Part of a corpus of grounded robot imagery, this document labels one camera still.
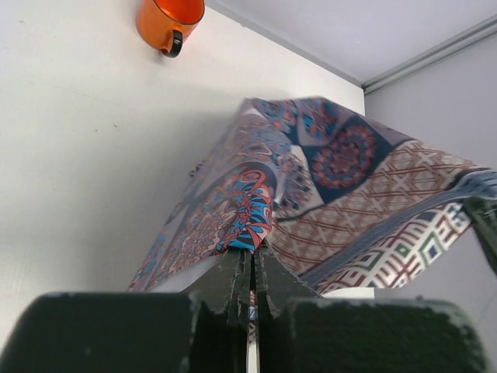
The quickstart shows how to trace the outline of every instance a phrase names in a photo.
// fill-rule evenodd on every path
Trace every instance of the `wall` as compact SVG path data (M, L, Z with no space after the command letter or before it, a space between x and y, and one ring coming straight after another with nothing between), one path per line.
M139 0L0 2L0 345L48 291L124 291L245 97L363 92L208 9L175 60Z
M497 168L497 37L366 97L366 115L451 154ZM497 364L497 279L473 232L424 274L377 297L440 298L477 323Z

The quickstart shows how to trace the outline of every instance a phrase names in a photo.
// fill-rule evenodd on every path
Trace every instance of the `cup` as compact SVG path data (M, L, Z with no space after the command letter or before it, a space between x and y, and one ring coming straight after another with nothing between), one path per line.
M205 12L203 0L143 0L137 14L141 37L174 58Z

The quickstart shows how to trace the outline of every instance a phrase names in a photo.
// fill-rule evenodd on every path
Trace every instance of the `white table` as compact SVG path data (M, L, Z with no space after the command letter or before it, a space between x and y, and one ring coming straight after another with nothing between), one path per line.
M244 97L363 112L360 88L210 9L159 58L137 6L0 2L0 345L39 294L127 288Z

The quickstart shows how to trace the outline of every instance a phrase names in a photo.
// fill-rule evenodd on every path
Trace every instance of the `mug rim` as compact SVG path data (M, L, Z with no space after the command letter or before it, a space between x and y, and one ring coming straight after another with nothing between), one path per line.
M169 14L167 14L166 12L164 12L164 10L162 10L162 8L160 6L158 6L156 0L153 0L153 1L154 1L155 6L158 8L158 10L161 11L161 13L164 16L168 17L169 19L173 20L174 22L180 23L180 24L185 25L185 26L191 26L191 25L197 24L198 22L200 22L202 20L203 15L205 14L205 1L204 0L200 0L202 2L202 14L200 15L199 19L197 19L195 22L185 23L185 22L180 21L179 19L172 18Z

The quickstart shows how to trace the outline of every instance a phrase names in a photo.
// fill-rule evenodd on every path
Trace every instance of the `patterned cloth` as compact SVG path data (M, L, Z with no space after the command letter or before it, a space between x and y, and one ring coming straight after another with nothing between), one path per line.
M130 290L264 238L321 293L400 287L470 226L467 197L497 200L497 174L323 98L247 99Z

